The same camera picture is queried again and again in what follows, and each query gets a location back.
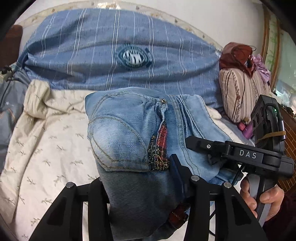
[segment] blue striped fabric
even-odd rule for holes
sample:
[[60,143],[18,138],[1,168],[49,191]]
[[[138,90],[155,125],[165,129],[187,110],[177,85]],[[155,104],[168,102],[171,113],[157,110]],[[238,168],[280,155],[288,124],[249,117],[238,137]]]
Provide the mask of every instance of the blue striped fabric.
[[197,94],[222,107],[220,52],[173,24],[125,10],[77,9],[48,16],[17,65],[54,89],[155,89]]

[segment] logo on blue fabric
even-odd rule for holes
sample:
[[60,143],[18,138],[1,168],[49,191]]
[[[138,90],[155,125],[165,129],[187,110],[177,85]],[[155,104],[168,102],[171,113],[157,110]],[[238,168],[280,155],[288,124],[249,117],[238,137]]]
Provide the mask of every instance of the logo on blue fabric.
[[128,68],[148,67],[153,60],[147,48],[143,50],[132,44],[125,45],[118,51],[116,57],[119,64]]

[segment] striped pillow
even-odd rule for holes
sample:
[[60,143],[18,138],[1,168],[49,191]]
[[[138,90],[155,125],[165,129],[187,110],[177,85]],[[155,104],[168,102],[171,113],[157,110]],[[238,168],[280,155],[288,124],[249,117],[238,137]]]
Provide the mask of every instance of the striped pillow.
[[262,81],[258,71],[250,78],[239,69],[221,69],[219,84],[225,112],[234,123],[250,118],[259,95],[268,96],[270,92],[270,87]]

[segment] white wall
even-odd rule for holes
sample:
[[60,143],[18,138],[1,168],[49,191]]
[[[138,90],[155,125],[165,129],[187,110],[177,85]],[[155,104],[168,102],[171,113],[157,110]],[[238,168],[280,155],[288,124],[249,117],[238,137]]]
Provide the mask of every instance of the white wall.
[[[79,0],[36,0],[16,23],[44,9],[73,1]],[[256,52],[261,52],[263,9],[261,4],[253,3],[254,0],[127,1],[152,7],[180,18],[206,33],[221,46],[229,42],[239,42],[256,46]]]

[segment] silver bolt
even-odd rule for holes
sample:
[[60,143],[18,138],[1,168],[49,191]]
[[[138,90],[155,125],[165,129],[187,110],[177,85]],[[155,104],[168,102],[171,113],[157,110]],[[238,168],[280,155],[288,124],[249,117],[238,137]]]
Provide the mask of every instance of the silver bolt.
[[232,187],[231,183],[229,183],[229,182],[225,182],[223,185],[226,188],[231,188]]
[[72,183],[72,182],[66,183],[66,188],[71,188],[73,186],[74,186],[74,183]]
[[199,179],[200,179],[200,177],[197,176],[197,175],[192,175],[192,176],[191,176],[191,180],[192,180],[192,181],[197,182],[197,181],[199,181]]

